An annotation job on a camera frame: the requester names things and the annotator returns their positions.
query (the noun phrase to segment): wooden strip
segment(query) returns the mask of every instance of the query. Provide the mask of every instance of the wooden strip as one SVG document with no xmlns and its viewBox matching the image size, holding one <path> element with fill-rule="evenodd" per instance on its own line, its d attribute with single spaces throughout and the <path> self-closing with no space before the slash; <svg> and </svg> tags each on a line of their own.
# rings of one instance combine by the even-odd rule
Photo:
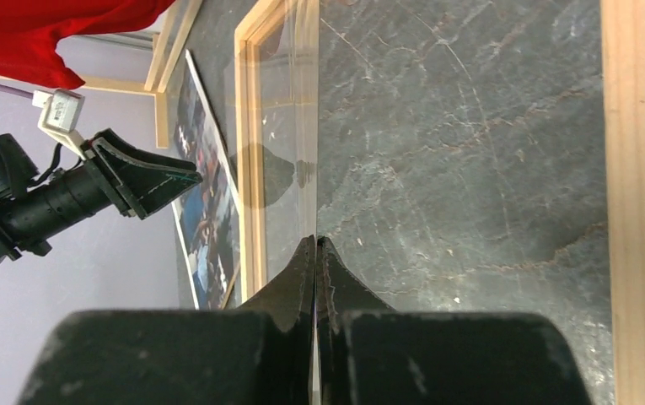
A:
<svg viewBox="0 0 645 405">
<path fill-rule="evenodd" d="M 270 18 L 276 9 L 280 8 L 286 0 L 258 0 L 255 6 L 245 15 L 238 27 L 235 29 L 236 38 L 242 41 L 250 41 L 255 32 Z"/>
<path fill-rule="evenodd" d="M 293 11 L 293 6 L 297 0 L 271 0 L 277 3 L 267 18 L 260 21 L 255 30 L 248 37 L 248 41 L 261 46 L 273 32 L 281 28 L 285 18 Z"/>
<path fill-rule="evenodd" d="M 601 0 L 618 405 L 645 405 L 645 0 Z"/>
<path fill-rule="evenodd" d="M 178 62 L 180 53 L 183 51 L 185 41 L 191 33 L 191 28 L 193 27 L 193 23 L 196 21 L 196 16 L 198 15 L 198 11 L 201 9 L 202 4 L 203 0 L 190 0 L 188 7 L 183 13 L 183 19 L 180 21 L 178 33 L 175 35 L 175 41 L 170 48 L 168 60 L 166 61 L 164 71 L 161 74 L 161 81 L 159 82 L 158 87 L 159 93 L 163 93 L 168 88 L 170 76 L 173 74 L 175 64 Z"/>
<path fill-rule="evenodd" d="M 153 43 L 153 50 L 155 51 L 156 48 L 159 46 L 159 37 L 161 34 L 153 34 L 151 37 L 151 42 Z"/>
<path fill-rule="evenodd" d="M 248 89 L 247 67 L 245 66 L 245 40 L 235 33 L 235 125 L 237 127 L 236 145 L 238 152 L 238 195 L 240 200 L 240 292 L 245 302 L 255 293 L 253 261 L 252 207 L 250 206 L 250 147 L 247 138 L 248 127 Z"/>
<path fill-rule="evenodd" d="M 156 113 L 156 148 L 167 149 L 169 147 L 168 134 L 168 96 L 166 93 L 157 93 L 155 98 Z"/>
<path fill-rule="evenodd" d="M 294 100 L 290 97 L 284 97 L 284 98 L 279 98 L 275 99 L 272 97 L 266 97 L 261 104 L 261 108 L 263 110 L 265 109 L 284 109 L 284 108 L 289 108 L 289 107 L 294 107 L 296 105 L 307 105 L 310 107 L 315 107 L 317 106 L 317 100 L 315 99 L 299 99 Z M 236 103 L 234 101 L 229 101 L 225 103 L 225 106 L 227 107 L 235 107 Z"/>
<path fill-rule="evenodd" d="M 250 206 L 253 227 L 253 255 L 255 262 L 255 291 L 267 284 L 267 254 L 265 245 L 265 183 L 262 162 L 262 88 L 260 52 L 258 46 L 247 47 L 248 68 L 248 142 L 250 145 Z"/>
<path fill-rule="evenodd" d="M 116 80 L 113 78 L 99 78 L 95 76 L 82 75 L 81 78 L 86 82 L 81 89 L 110 91 L 114 93 L 124 93 L 129 95 L 153 95 L 143 88 L 143 83 L 131 82 L 126 80 Z M 13 80 L 0 76 L 1 80 Z"/>
<path fill-rule="evenodd" d="M 158 41 L 153 43 L 153 58 L 151 59 L 151 67 L 148 69 L 148 76 L 146 77 L 146 83 L 143 85 L 143 88 L 147 91 L 151 91 L 153 86 L 156 84 L 156 79 L 159 76 L 161 65 L 163 64 L 165 51 L 168 48 L 168 42 L 171 32 L 173 32 L 173 25 L 175 24 L 175 18 L 178 16 L 178 9 L 180 8 L 180 3 L 183 0 L 176 0 L 168 8 L 168 13 L 164 19 L 164 25 L 161 28 L 161 33 L 159 34 Z"/>
</svg>

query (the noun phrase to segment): poster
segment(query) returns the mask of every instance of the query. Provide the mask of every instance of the poster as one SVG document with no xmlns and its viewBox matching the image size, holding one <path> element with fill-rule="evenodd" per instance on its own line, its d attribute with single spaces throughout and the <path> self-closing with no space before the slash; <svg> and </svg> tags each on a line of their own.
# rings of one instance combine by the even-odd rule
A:
<svg viewBox="0 0 645 405">
<path fill-rule="evenodd" d="M 174 201 L 173 208 L 196 308 L 216 310 L 231 296 L 239 272 L 239 196 L 189 51 L 185 60 L 173 139 L 177 154 L 196 164 L 203 182 Z"/>
</svg>

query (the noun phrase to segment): gray marble surface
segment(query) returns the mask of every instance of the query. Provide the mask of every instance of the gray marble surface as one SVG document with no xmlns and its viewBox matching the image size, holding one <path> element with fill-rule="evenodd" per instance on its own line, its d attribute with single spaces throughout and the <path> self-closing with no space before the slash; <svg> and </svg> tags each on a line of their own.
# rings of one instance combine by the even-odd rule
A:
<svg viewBox="0 0 645 405">
<path fill-rule="evenodd" d="M 597 0 L 326 2 L 318 230 L 399 310 L 531 311 L 613 399 Z"/>
</svg>

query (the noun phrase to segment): red cloth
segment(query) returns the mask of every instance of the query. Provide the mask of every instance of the red cloth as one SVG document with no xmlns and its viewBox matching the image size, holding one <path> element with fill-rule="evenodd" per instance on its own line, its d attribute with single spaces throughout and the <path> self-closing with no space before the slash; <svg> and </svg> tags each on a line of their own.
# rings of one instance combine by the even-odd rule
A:
<svg viewBox="0 0 645 405">
<path fill-rule="evenodd" d="M 0 0 L 0 76 L 76 89 L 83 80 L 56 54 L 60 39 L 143 30 L 173 1 Z"/>
</svg>

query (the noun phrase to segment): purple wall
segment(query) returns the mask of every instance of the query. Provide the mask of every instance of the purple wall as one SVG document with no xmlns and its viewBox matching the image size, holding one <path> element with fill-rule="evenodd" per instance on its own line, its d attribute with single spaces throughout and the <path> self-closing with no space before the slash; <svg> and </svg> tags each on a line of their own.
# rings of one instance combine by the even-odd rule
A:
<svg viewBox="0 0 645 405">
<path fill-rule="evenodd" d="M 60 48 L 81 74 L 143 80 L 150 62 L 145 51 L 82 39 L 67 40 Z M 78 129 L 85 138 L 111 127 L 139 148 L 155 150 L 153 98 L 81 93 L 87 99 Z M 12 133 L 43 170 L 54 143 L 36 128 L 38 116 L 27 100 L 0 94 L 0 134 Z M 64 150 L 67 167 L 74 159 Z M 177 307 L 174 237 L 169 208 L 146 221 L 125 219 L 107 208 L 51 238 L 48 256 L 6 259 L 0 265 L 0 404 L 18 397 L 47 334 L 72 311 Z"/>
</svg>

